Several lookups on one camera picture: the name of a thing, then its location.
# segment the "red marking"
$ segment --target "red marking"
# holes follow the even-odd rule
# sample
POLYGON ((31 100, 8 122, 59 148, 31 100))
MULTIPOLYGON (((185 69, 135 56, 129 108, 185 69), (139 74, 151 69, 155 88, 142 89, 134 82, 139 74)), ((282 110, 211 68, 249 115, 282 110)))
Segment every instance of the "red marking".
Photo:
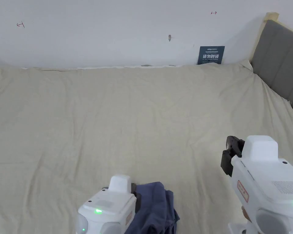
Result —
POLYGON ((23 22, 21 23, 21 24, 16 24, 18 27, 20 27, 21 25, 23 26, 23 27, 25 27, 24 26, 24 24, 23 24, 23 22))

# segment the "white wall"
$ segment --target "white wall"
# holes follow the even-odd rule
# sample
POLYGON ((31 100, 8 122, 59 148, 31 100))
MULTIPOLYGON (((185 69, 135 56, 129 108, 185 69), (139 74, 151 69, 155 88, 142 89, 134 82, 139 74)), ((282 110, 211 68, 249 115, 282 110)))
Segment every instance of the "white wall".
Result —
POLYGON ((237 62, 272 11, 293 28, 293 0, 0 0, 0 64, 195 64, 200 46, 221 45, 237 62))

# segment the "wrinkled fabric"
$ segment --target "wrinkled fabric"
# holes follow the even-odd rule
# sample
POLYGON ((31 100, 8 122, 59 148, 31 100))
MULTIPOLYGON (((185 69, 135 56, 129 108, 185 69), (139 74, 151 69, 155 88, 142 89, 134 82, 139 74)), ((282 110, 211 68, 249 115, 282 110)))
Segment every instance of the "wrinkled fabric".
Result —
POLYGON ((141 208, 125 234, 175 234, 180 219, 174 209, 174 194, 161 182, 137 185, 141 208))
POLYGON ((178 234, 245 222, 226 138, 270 135, 293 164, 293 110, 241 64, 0 67, 0 233, 74 234, 77 209, 127 174, 174 192, 178 234))

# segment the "sticker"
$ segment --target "sticker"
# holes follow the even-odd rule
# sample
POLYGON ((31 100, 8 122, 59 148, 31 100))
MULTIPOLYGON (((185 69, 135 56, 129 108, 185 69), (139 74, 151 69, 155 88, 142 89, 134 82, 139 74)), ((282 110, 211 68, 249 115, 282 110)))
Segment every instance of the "sticker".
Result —
POLYGON ((245 190, 245 188, 243 187, 243 185, 241 184, 241 182, 238 180, 238 190, 240 191, 240 193, 242 194, 242 196, 244 197, 245 201, 248 202, 248 192, 245 190))
POLYGON ((127 225, 127 224, 129 223, 129 221, 131 220, 131 218, 132 218, 132 211, 131 211, 130 214, 127 216, 127 218, 126 218, 126 224, 125 224, 125 225, 127 225))
POLYGON ((222 63, 222 56, 224 54, 224 46, 201 46, 199 52, 199 59, 197 64, 204 63, 222 63))

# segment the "red label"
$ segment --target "red label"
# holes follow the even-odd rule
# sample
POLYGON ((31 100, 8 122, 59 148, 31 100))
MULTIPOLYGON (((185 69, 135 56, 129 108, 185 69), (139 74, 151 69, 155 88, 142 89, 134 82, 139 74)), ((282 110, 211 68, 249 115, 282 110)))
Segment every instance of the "red label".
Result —
POLYGON ((243 187, 243 185, 241 184, 241 182, 238 180, 238 190, 240 191, 240 193, 242 194, 242 196, 244 197, 245 201, 248 202, 248 192, 245 190, 245 188, 243 187))
POLYGON ((132 218, 132 211, 127 216, 127 218, 126 218, 126 224, 125 225, 127 225, 129 223, 129 221, 131 220, 131 218, 132 218))

